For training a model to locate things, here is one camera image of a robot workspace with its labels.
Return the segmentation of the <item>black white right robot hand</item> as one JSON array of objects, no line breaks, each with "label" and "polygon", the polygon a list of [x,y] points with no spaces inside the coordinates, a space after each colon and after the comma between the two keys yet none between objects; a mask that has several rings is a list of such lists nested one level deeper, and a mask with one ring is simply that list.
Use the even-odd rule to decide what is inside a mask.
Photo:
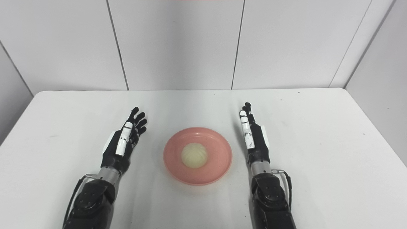
[{"label": "black white right robot hand", "polygon": [[266,131],[256,123],[252,113],[252,105],[246,102],[239,112],[243,138],[247,149],[247,163],[270,163]]}]

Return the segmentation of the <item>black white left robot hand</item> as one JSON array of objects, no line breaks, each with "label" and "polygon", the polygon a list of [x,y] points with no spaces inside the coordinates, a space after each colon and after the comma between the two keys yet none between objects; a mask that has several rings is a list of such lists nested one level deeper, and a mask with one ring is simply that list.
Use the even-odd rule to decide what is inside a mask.
[{"label": "black white left robot hand", "polygon": [[140,136],[146,132],[147,119],[136,106],[121,129],[111,133],[103,149],[101,168],[113,168],[121,176],[130,167],[130,158]]}]

